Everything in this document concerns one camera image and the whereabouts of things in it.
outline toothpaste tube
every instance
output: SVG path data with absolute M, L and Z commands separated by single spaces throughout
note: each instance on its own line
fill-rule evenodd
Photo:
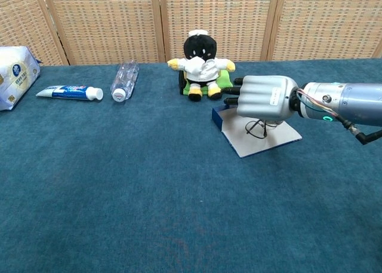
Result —
M 102 100 L 103 91 L 100 88 L 88 86 L 50 86 L 38 92 L 36 96 L 92 101 Z

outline white cardboard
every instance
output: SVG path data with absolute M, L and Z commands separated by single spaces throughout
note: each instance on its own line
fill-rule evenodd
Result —
M 236 108 L 222 110 L 219 115 L 223 119 L 221 132 L 227 137 L 229 143 L 241 158 L 302 139 L 300 134 L 286 122 L 281 123 L 276 128 L 267 127 L 267 137 L 257 139 L 247 134 L 245 129 L 248 122 L 257 121 L 257 119 L 238 116 Z M 259 126 L 256 126 L 251 132 L 257 136 L 263 134 L 263 130 Z

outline plastic water bottle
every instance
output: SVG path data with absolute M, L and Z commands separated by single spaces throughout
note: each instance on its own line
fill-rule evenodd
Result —
M 131 97 L 139 72 L 135 61 L 124 62 L 120 65 L 110 90 L 114 101 L 123 102 Z

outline woven panel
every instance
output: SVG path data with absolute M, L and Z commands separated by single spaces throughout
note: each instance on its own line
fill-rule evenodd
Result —
M 371 57 L 382 0 L 284 0 L 273 60 Z
M 47 1 L 71 64 L 159 60 L 154 0 Z
M 217 41 L 217 57 L 260 59 L 270 0 L 166 0 L 166 59 L 183 57 L 188 32 L 204 29 Z
M 43 0 L 0 0 L 0 45 L 27 46 L 44 65 L 67 64 Z

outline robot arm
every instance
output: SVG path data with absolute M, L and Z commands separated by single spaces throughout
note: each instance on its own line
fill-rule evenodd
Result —
M 382 126 L 382 84 L 311 82 L 302 87 L 287 76 L 245 76 L 237 87 L 222 89 L 239 97 L 224 100 L 237 105 L 240 116 L 284 121 L 294 112 L 307 119 L 339 121 L 363 145 L 382 137 L 382 130 L 366 135 L 355 124 Z

